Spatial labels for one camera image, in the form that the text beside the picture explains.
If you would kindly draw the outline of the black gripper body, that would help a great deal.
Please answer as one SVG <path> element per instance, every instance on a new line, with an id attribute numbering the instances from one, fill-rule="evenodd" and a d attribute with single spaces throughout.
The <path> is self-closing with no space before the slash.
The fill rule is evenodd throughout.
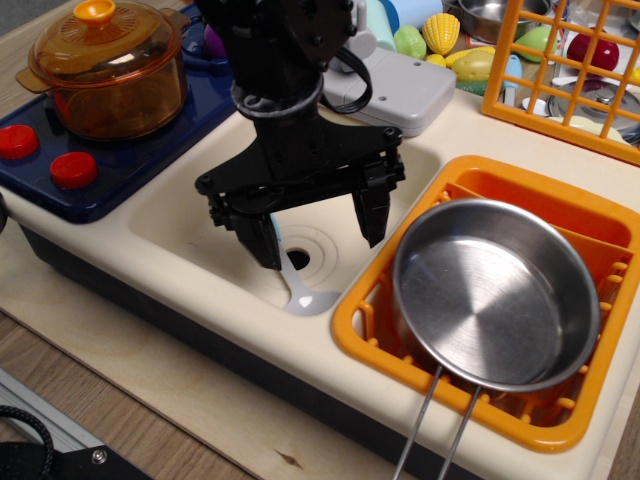
<path id="1" fill-rule="evenodd" d="M 389 196 L 404 180 L 398 148 L 403 134 L 392 126 L 351 126 L 320 115 L 259 121 L 243 151 L 201 174 L 196 190 L 209 203 L 217 226 L 232 219 L 295 208 L 360 190 L 385 187 Z"/>

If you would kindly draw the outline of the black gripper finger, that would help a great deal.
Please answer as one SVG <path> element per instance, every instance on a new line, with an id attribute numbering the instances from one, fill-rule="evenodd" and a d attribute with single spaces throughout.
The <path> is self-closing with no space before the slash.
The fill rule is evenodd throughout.
<path id="1" fill-rule="evenodd" d="M 270 215 L 240 216 L 235 220 L 235 232 L 240 243 L 261 267 L 270 270 L 282 268 L 278 237 Z"/>
<path id="2" fill-rule="evenodd" d="M 385 187 L 360 190 L 352 194 L 358 225 L 370 248 L 385 237 L 390 196 Z"/>

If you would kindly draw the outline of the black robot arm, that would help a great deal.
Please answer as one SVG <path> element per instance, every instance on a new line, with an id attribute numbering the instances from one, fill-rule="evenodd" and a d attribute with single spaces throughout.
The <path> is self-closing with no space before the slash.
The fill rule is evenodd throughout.
<path id="1" fill-rule="evenodd" d="M 332 60 L 370 75 L 346 44 L 356 34 L 349 1 L 202 1 L 226 50 L 232 98 L 255 128 L 241 153 L 200 175 L 213 222 L 254 259 L 279 269 L 272 214 L 350 195 L 370 245 L 386 232 L 390 194 L 405 177 L 395 127 L 351 127 L 320 115 Z"/>

